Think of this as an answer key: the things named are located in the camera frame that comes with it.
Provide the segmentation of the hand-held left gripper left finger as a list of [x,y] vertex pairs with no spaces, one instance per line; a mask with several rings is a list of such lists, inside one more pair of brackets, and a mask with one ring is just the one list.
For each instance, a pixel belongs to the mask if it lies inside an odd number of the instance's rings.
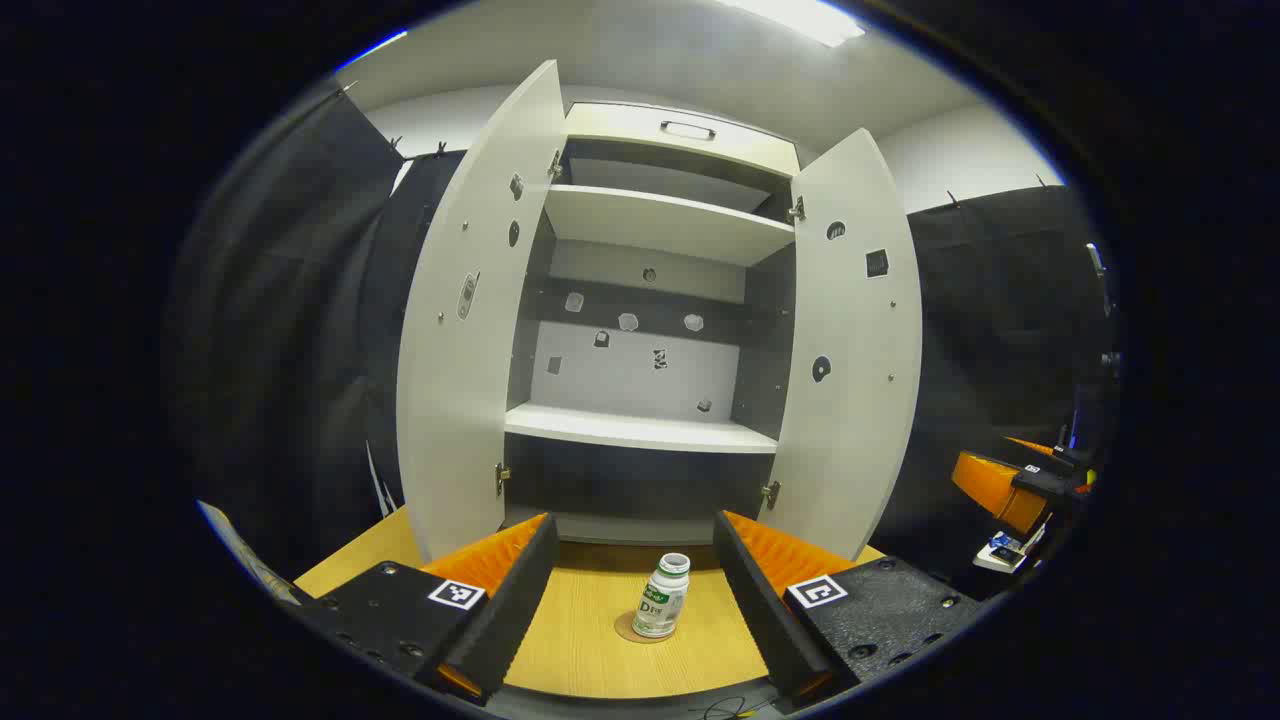
[[504,685],[559,542],[541,512],[424,568],[375,562],[303,600],[300,616],[389,673],[483,706]]

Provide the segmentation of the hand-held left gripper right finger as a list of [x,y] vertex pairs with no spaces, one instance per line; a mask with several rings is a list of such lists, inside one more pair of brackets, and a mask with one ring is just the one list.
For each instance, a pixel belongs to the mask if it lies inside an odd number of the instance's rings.
[[767,676],[797,706],[899,671],[984,610],[895,556],[856,562],[731,511],[713,547]]

